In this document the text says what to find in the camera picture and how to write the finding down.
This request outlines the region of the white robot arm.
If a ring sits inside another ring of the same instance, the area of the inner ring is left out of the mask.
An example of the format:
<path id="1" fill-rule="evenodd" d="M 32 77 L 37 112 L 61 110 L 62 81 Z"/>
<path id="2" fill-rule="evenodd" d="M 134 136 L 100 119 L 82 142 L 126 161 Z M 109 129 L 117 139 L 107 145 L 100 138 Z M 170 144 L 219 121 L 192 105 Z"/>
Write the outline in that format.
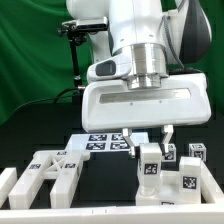
<path id="1" fill-rule="evenodd" d="M 93 62 L 87 70 L 82 126 L 87 132 L 160 127 L 170 137 L 179 125 L 211 116 L 204 73 L 185 67 L 211 42 L 199 0 L 66 0 L 76 34 L 89 35 Z"/>

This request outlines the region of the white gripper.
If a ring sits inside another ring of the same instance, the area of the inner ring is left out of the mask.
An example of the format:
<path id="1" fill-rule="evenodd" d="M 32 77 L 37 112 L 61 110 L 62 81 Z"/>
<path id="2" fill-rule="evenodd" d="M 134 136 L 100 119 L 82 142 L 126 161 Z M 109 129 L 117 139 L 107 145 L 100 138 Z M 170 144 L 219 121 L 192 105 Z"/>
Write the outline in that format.
<path id="1" fill-rule="evenodd" d="M 123 80 L 94 82 L 83 95 L 82 126 L 87 132 L 121 130 L 136 156 L 131 129 L 163 126 L 161 148 L 169 152 L 174 126 L 205 123 L 211 116 L 206 77 L 202 73 L 172 75 L 156 89 L 130 90 Z"/>

